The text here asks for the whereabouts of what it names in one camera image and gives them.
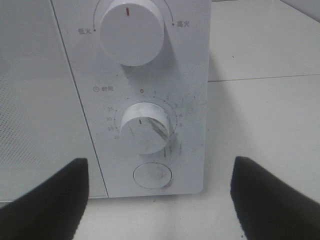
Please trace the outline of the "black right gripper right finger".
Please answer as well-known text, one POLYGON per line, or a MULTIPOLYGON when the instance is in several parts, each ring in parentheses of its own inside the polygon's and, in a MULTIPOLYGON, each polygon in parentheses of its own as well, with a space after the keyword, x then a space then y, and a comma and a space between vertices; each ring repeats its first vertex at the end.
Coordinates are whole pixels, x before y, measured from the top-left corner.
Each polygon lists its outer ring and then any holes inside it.
POLYGON ((318 240, 320 204, 249 157, 237 156, 230 196, 248 240, 318 240))

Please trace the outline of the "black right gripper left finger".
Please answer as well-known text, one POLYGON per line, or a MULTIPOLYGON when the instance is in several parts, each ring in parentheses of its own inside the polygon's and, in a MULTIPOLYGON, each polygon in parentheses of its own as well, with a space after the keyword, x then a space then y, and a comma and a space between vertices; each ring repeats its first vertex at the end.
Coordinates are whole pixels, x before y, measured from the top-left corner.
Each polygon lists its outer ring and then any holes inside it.
POLYGON ((72 240, 89 198, 88 160, 76 158, 0 209, 2 240, 72 240))

